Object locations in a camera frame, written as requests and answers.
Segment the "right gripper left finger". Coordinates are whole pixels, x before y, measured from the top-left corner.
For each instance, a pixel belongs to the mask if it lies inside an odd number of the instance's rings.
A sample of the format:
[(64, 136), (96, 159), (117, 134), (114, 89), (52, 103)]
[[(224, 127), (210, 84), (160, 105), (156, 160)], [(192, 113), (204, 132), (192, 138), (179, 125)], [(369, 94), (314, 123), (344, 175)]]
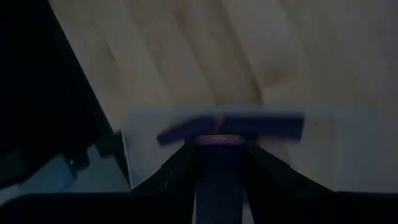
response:
[(179, 194), (195, 185), (197, 147), (185, 142), (146, 180), (135, 186), (134, 194)]

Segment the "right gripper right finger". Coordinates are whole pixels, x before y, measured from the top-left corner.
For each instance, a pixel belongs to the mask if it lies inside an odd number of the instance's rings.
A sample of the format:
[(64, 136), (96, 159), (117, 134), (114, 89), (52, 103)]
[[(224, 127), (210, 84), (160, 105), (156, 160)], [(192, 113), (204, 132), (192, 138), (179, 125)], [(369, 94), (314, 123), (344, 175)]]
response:
[(258, 145), (249, 146), (250, 165), (255, 167), (256, 180), (275, 187), (283, 194), (331, 194), (332, 190), (294, 170), (288, 163)]

